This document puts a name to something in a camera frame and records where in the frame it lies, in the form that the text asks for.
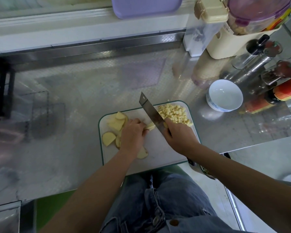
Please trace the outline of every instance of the kitchen knife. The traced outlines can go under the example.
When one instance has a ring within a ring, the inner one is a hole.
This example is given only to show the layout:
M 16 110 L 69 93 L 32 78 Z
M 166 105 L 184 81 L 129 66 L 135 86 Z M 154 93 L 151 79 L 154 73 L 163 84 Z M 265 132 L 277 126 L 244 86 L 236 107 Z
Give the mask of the kitchen knife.
M 150 117 L 152 122 L 155 124 L 155 126 L 158 128 L 158 130 L 164 135 L 164 120 L 154 108 L 154 106 L 151 104 L 151 102 L 148 100 L 148 98 L 143 94 L 143 92 L 141 92 L 139 103 L 143 107 L 147 115 Z M 189 158 L 187 160 L 190 165 L 196 166 L 196 163 L 194 161 L 190 160 Z

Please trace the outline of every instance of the countertop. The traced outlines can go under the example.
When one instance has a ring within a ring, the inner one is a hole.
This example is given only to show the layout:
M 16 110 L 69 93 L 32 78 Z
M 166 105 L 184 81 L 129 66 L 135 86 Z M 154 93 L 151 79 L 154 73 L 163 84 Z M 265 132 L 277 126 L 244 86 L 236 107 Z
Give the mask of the countertop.
M 47 67 L 36 69 L 31 63 L 16 65 L 14 92 L 26 94 L 33 105 L 31 118 L 16 126 L 24 140 L 0 165 L 13 176 L 0 175 L 8 183 L 1 186 L 0 204 L 77 188 L 102 166 L 99 119 L 140 107 L 141 91 L 153 104 L 186 102 L 202 144 L 218 153 L 291 135 L 256 132 L 258 122 L 272 118 L 276 111 L 252 116 L 210 109 L 205 100 L 207 87 L 200 82 L 197 86 L 192 78 L 216 78 L 228 59 L 214 60 L 207 51 L 200 58 L 190 58 L 181 43 L 164 44 L 152 50 L 138 48 L 131 55 L 58 60 L 58 65 L 48 62 Z M 0 126 L 15 127 L 4 122 Z

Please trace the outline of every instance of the hand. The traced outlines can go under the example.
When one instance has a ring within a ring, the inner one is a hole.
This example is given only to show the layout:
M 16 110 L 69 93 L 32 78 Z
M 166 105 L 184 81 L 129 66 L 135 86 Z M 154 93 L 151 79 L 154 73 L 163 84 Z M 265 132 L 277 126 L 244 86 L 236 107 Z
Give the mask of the hand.
M 137 158 L 137 154 L 143 146 L 144 137 L 149 132 L 148 129 L 139 119 L 130 119 L 122 130 L 120 151 L 128 154 L 133 160 Z
M 186 157 L 196 149 L 196 146 L 200 145 L 193 130 L 183 123 L 174 123 L 169 118 L 165 119 L 168 129 L 164 131 L 164 137 L 167 143 L 179 154 Z

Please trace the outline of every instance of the cutting board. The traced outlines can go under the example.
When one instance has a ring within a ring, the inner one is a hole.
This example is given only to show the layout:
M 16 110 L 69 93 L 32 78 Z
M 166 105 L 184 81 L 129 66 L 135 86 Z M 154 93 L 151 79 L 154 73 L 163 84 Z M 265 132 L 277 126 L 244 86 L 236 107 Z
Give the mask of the cutting board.
M 155 109 L 159 109 L 160 105 L 165 104 L 172 104 L 172 105 L 180 105 L 186 108 L 187 118 L 192 121 L 192 117 L 190 114 L 190 110 L 188 105 L 183 101 L 172 101 L 168 103 L 162 103 L 154 105 Z M 143 108 L 131 109 L 121 111 L 122 113 L 126 114 L 129 119 L 139 118 L 145 124 L 149 124 L 151 119 L 146 114 Z M 102 156 L 102 164 L 104 165 L 107 163 L 117 152 L 118 149 L 115 144 L 110 144 L 109 146 L 105 146 L 102 143 L 102 135 L 105 132 L 114 132 L 108 125 L 108 121 L 115 117 L 117 112 L 106 114 L 104 115 L 98 124 L 99 128 L 99 137 L 100 137 L 100 147 L 101 147 L 101 156 Z M 199 137 L 195 129 L 195 125 L 192 126 L 193 132 L 197 137 L 198 141 Z M 187 159 L 183 155 L 175 152 L 166 142 L 163 135 L 159 132 L 157 128 L 150 131 L 147 136 L 145 137 L 144 145 L 143 145 L 149 152 L 149 155 L 144 159 L 136 159 L 131 164 L 130 168 L 126 175 L 144 172 L 156 168 L 165 167 L 172 164 L 179 164 L 186 162 Z

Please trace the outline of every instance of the jeans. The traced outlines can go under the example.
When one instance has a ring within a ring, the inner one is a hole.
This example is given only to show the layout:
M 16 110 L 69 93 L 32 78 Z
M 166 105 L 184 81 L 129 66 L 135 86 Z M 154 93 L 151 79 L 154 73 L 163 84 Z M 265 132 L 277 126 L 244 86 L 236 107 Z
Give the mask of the jeans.
M 205 192 L 178 165 L 126 176 L 100 232 L 186 232 L 171 231 L 171 219 L 186 228 L 211 222 L 211 227 L 217 224 L 219 230 L 233 232 L 217 217 Z

